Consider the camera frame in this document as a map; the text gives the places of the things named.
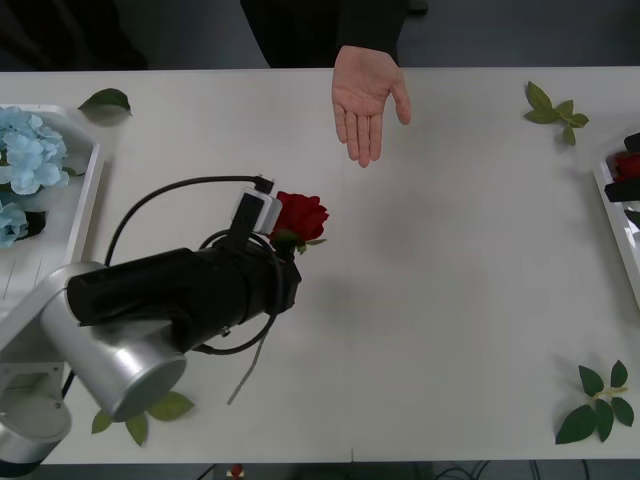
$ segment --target white table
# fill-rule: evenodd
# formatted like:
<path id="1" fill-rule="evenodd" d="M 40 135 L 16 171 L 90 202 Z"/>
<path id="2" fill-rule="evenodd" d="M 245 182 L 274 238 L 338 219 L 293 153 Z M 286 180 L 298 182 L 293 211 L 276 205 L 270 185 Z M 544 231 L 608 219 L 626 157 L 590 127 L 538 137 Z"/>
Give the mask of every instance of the white table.
<path id="1" fill-rule="evenodd" d="M 520 119 L 533 80 L 592 122 L 578 147 Z M 189 355 L 177 386 L 198 411 L 92 437 L 81 384 L 51 463 L 304 462 L 640 457 L 640 428 L 555 446 L 582 402 L 578 364 L 629 368 L 640 412 L 640 318 L 591 175 L 594 148 L 635 122 L 640 69 L 413 70 L 413 122 L 389 108 L 383 160 L 366 171 L 334 134 L 328 71 L 2 74 L 0 103 L 75 106 L 124 90 L 133 117 L 92 127 L 107 166 L 87 258 L 125 211 L 166 183 L 257 174 L 319 195 L 329 241 L 299 261 L 282 316 L 236 402 L 253 352 Z M 116 261 L 196 247 L 225 228 L 237 186 L 199 186 L 145 207 Z M 248 338 L 252 322 L 217 344 Z"/>

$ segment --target human hand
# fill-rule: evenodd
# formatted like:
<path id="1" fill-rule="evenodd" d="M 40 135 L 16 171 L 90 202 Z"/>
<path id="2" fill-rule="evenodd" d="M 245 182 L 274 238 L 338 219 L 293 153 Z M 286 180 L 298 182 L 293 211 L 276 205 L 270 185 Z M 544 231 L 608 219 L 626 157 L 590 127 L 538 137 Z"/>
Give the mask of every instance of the human hand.
<path id="1" fill-rule="evenodd" d="M 411 101 L 402 70 L 388 53 L 344 46 L 333 69 L 331 99 L 336 131 L 351 160 L 361 167 L 380 158 L 382 114 L 393 95 L 398 120 L 411 121 Z"/>

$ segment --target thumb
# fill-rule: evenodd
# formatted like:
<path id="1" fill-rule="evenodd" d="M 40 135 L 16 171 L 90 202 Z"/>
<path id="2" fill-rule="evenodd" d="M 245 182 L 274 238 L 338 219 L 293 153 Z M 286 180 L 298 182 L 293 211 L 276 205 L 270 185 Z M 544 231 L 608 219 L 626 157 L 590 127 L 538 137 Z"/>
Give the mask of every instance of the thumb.
<path id="1" fill-rule="evenodd" d="M 391 95 L 396 102 L 396 114 L 398 120 L 404 125 L 408 125 L 411 122 L 411 100 L 409 100 L 409 93 L 407 93 L 407 86 L 404 83 L 404 76 L 400 73 L 398 80 L 391 85 Z"/>

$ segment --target red rose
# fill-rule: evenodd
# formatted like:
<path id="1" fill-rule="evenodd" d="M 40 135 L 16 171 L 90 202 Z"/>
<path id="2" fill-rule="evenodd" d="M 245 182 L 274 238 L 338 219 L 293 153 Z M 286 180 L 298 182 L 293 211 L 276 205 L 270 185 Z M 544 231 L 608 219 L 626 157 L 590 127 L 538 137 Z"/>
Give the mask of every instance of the red rose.
<path id="1" fill-rule="evenodd" d="M 640 153 L 618 153 L 614 157 L 616 181 L 640 177 Z"/>
<path id="2" fill-rule="evenodd" d="M 271 234 L 271 243 L 282 230 L 295 233 L 299 244 L 315 240 L 324 233 L 322 224 L 329 218 L 329 214 L 320 205 L 319 197 L 279 192 L 278 200 L 282 202 L 282 211 Z"/>

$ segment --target light blue hydrangea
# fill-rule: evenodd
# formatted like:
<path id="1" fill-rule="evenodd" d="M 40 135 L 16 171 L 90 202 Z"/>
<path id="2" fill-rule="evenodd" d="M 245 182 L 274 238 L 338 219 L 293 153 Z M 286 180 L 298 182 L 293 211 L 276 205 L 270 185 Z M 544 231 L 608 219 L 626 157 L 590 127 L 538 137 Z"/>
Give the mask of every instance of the light blue hydrangea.
<path id="1" fill-rule="evenodd" d="M 0 203 L 0 248 L 13 245 L 27 234 L 27 216 L 17 203 Z"/>
<path id="2" fill-rule="evenodd" d="M 18 107 L 0 108 L 0 184 L 11 184 L 19 195 L 42 187 L 64 187 L 69 174 L 62 169 L 67 147 L 62 135 L 40 117 Z"/>

